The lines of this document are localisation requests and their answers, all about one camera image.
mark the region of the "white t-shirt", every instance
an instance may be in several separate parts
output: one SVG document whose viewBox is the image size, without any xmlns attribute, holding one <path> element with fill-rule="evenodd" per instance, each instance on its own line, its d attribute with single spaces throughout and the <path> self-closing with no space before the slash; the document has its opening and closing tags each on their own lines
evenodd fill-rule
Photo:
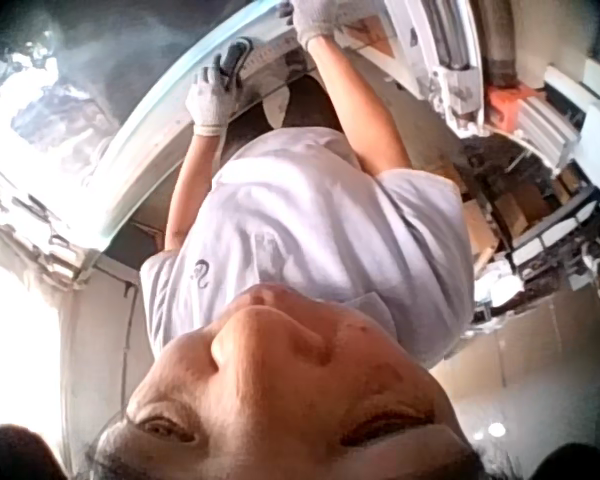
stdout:
<svg viewBox="0 0 600 480">
<path fill-rule="evenodd" d="M 363 173 L 327 128 L 274 130 L 214 177 L 180 251 L 141 272 L 154 355 L 263 282 L 349 305 L 432 366 L 473 315 L 457 187 L 425 172 Z"/>
</svg>

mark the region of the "logo on shirt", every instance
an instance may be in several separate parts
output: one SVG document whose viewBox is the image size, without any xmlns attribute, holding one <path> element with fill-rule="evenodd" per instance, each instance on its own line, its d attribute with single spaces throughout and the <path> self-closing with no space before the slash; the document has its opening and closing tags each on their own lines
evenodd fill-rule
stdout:
<svg viewBox="0 0 600 480">
<path fill-rule="evenodd" d="M 198 260 L 193 267 L 193 276 L 198 280 L 198 288 L 202 290 L 209 286 L 209 282 L 205 281 L 207 273 L 209 273 L 209 262 Z"/>
</svg>

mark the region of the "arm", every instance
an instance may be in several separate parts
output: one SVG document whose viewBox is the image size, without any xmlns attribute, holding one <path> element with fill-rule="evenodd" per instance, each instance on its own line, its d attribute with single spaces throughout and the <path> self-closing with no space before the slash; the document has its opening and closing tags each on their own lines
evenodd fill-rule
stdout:
<svg viewBox="0 0 600 480">
<path fill-rule="evenodd" d="M 219 143 L 220 137 L 193 136 L 171 196 L 165 250 L 182 247 L 196 221 L 198 210 L 211 190 L 211 164 Z"/>
<path fill-rule="evenodd" d="M 298 41 L 313 57 L 349 144 L 370 175 L 410 168 L 391 113 L 333 40 L 335 0 L 287 0 L 281 16 L 292 15 Z"/>
<path fill-rule="evenodd" d="M 237 104 L 235 78 L 226 84 L 220 74 L 220 60 L 220 55 L 216 55 L 213 65 L 195 76 L 187 96 L 187 110 L 194 123 L 193 139 L 171 197 L 165 250 L 182 247 L 211 190 L 213 158 Z"/>
<path fill-rule="evenodd" d="M 391 113 L 335 41 L 317 36 L 309 41 L 308 50 L 362 169 L 375 176 L 411 168 Z"/>
</svg>

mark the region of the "white glove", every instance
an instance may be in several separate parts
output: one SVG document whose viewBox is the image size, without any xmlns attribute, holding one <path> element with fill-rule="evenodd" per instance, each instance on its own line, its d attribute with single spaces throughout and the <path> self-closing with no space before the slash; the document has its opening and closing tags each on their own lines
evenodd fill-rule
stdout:
<svg viewBox="0 0 600 480">
<path fill-rule="evenodd" d="M 220 54 L 216 55 L 210 67 L 204 67 L 194 76 L 187 95 L 185 105 L 193 118 L 194 135 L 222 135 L 236 111 L 237 81 L 234 79 L 226 85 L 227 78 L 220 73 L 221 58 Z"/>
<path fill-rule="evenodd" d="M 287 22 L 298 34 L 298 42 L 305 50 L 312 38 L 333 37 L 336 29 L 336 0 L 284 0 L 278 5 L 281 17 L 291 17 Z"/>
</svg>

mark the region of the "cardboard box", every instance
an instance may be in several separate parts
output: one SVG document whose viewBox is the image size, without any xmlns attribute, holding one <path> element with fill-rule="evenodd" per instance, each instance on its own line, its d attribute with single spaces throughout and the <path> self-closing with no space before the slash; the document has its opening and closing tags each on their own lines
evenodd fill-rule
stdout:
<svg viewBox="0 0 600 480">
<path fill-rule="evenodd" d="M 469 229 L 471 253 L 475 256 L 480 255 L 484 250 L 496 248 L 498 239 L 491 230 L 478 202 L 475 200 L 465 202 L 462 209 Z"/>
<path fill-rule="evenodd" d="M 551 186 L 553 187 L 553 193 L 556 194 L 560 205 L 564 205 L 569 201 L 571 195 L 569 194 L 567 189 L 564 188 L 564 185 L 562 185 L 562 183 L 559 180 L 555 178 L 551 180 Z"/>
<path fill-rule="evenodd" d="M 495 202 L 513 238 L 551 213 L 538 187 L 531 183 L 517 185 Z"/>
<path fill-rule="evenodd" d="M 498 198 L 496 200 L 496 208 L 504 218 L 511 237 L 519 237 L 529 226 L 529 222 L 525 218 L 524 213 L 522 213 L 512 193 L 505 193 Z"/>
<path fill-rule="evenodd" d="M 580 177 L 571 165 L 567 165 L 558 176 L 572 195 L 580 190 Z"/>
</svg>

